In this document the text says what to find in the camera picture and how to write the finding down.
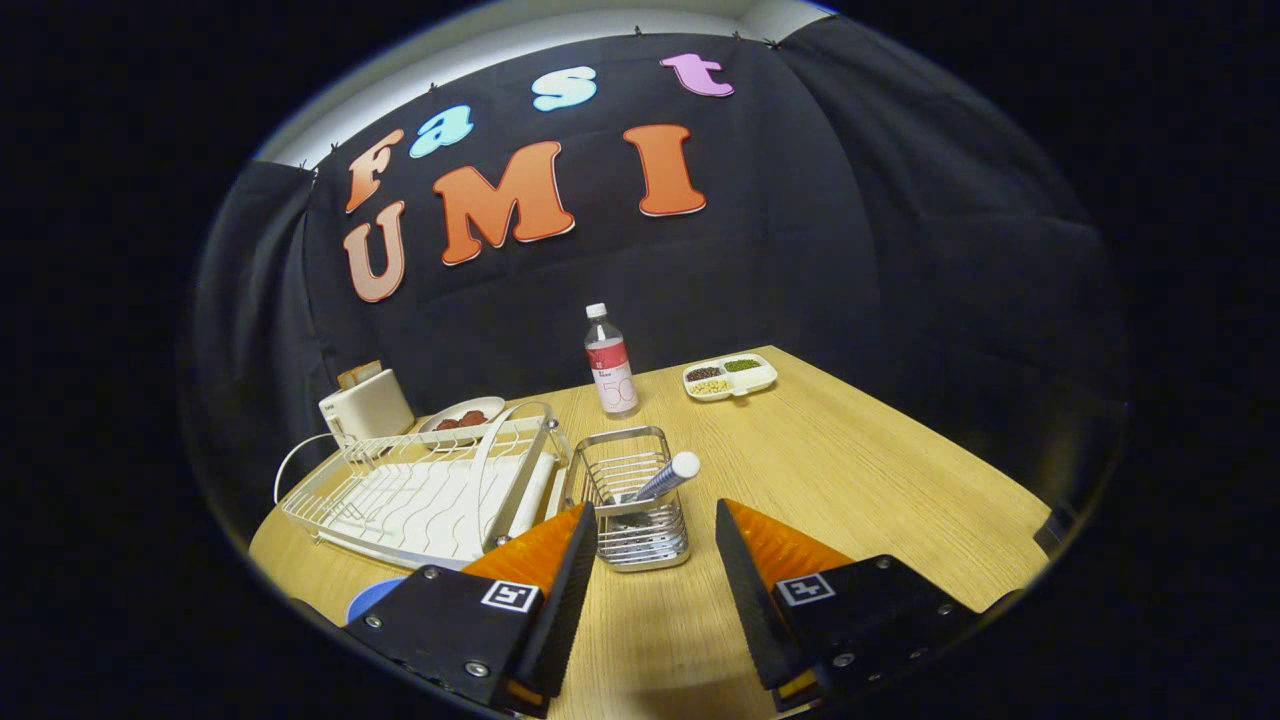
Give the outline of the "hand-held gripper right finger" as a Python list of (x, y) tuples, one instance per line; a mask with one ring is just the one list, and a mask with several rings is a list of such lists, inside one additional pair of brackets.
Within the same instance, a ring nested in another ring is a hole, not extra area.
[(780, 711), (868, 694), (980, 620), (900, 559), (852, 559), (730, 498), (716, 506), (716, 544), (756, 675)]

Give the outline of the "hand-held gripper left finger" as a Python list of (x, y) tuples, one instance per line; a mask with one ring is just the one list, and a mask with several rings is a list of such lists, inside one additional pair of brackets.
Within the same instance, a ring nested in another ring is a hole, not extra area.
[(346, 634), (461, 698), (545, 717), (562, 691), (595, 552), (594, 507), (579, 503), (461, 570), (412, 571)]

